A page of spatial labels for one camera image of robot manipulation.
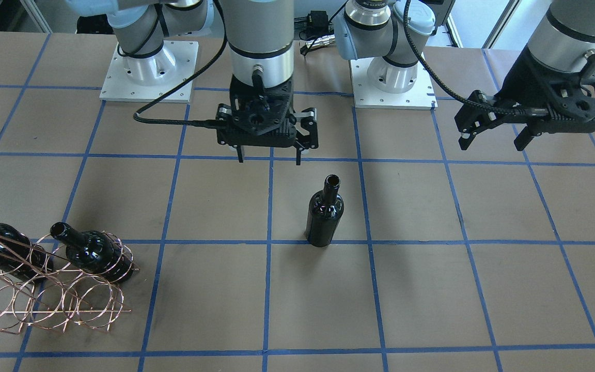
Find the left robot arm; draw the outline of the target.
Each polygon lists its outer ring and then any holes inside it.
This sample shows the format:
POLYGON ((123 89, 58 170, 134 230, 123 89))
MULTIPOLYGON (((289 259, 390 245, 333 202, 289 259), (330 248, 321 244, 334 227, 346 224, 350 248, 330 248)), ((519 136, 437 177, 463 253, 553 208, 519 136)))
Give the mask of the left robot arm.
POLYGON ((551 2, 495 95, 464 98, 436 75, 422 51, 438 27, 430 2, 421 1, 347 1, 334 19, 340 56, 370 60, 372 89, 405 94, 422 66, 461 103, 454 117, 461 150, 503 124, 525 125, 518 151, 543 133, 595 132, 595 1, 551 2))

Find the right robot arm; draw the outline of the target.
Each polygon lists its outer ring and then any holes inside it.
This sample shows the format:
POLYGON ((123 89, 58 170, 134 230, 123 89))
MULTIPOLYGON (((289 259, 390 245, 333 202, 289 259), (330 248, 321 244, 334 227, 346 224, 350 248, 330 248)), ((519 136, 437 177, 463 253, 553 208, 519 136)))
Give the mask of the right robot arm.
POLYGON ((290 148, 300 164, 302 152, 319 146, 317 111, 293 108, 294 4, 291 1, 68 1, 83 17, 106 15, 116 35, 119 54, 135 64, 133 79, 159 80, 171 64, 166 38, 198 32, 210 17, 223 22, 223 41, 208 63, 168 92, 137 109, 134 119, 145 124, 192 126, 216 131, 221 145, 236 149, 245 160, 245 146, 290 148), (173 120, 145 118, 142 113, 205 73, 230 50, 233 74, 229 104, 220 104, 215 118, 173 120))

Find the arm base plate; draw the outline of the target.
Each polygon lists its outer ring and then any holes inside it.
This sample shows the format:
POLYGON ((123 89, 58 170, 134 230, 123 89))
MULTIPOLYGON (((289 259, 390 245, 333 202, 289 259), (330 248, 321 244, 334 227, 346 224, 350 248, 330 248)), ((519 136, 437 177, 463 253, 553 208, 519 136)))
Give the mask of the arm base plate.
POLYGON ((149 103, 196 72, 196 41, 165 41, 155 56, 123 57, 117 51, 102 83, 104 101, 149 103))
POLYGON ((437 108, 431 77, 420 62, 402 68, 382 57, 350 61, 354 106, 358 109, 437 108))

